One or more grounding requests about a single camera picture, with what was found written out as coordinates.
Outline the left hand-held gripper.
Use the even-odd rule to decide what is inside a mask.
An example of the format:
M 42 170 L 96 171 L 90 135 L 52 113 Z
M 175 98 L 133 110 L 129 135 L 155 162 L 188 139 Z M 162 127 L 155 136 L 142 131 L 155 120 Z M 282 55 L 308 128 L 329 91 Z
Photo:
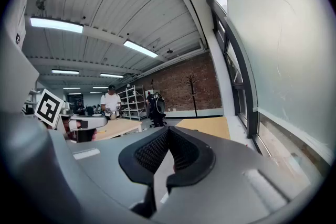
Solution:
M 77 143 L 93 141 L 95 139 L 95 130 L 104 127 L 108 122 L 104 116 L 74 114 L 70 109 L 69 103 L 64 102 L 46 89 L 43 90 L 37 103 L 35 116 L 52 129 L 61 132 L 67 140 L 71 139 L 65 131 L 62 120 L 70 118 L 79 121 L 81 126 L 77 129 L 77 140 L 75 140 Z

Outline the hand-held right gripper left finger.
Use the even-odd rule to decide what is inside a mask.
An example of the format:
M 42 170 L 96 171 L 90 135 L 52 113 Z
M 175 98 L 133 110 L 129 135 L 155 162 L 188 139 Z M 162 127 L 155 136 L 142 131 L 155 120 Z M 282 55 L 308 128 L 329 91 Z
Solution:
M 169 128 L 156 128 L 146 136 L 125 147 L 119 154 L 119 165 L 130 181 L 146 185 L 144 200 L 132 211 L 145 218 L 156 212 L 154 174 L 169 150 Z

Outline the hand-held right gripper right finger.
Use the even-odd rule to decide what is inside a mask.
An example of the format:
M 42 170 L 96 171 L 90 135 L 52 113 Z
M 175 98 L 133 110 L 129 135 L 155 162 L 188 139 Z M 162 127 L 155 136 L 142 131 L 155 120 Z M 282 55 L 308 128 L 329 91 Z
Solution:
M 166 180 L 167 187 L 187 187 L 203 180 L 214 168 L 216 154 L 205 142 L 206 133 L 182 127 L 170 127 L 169 151 L 175 173 Z

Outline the person's left hand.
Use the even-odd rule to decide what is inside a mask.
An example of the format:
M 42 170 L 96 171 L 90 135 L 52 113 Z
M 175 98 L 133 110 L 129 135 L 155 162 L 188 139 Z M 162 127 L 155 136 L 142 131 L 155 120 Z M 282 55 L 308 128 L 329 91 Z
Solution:
M 71 140 L 77 140 L 77 129 L 81 126 L 80 122 L 70 118 L 65 118 L 62 122 L 68 137 Z

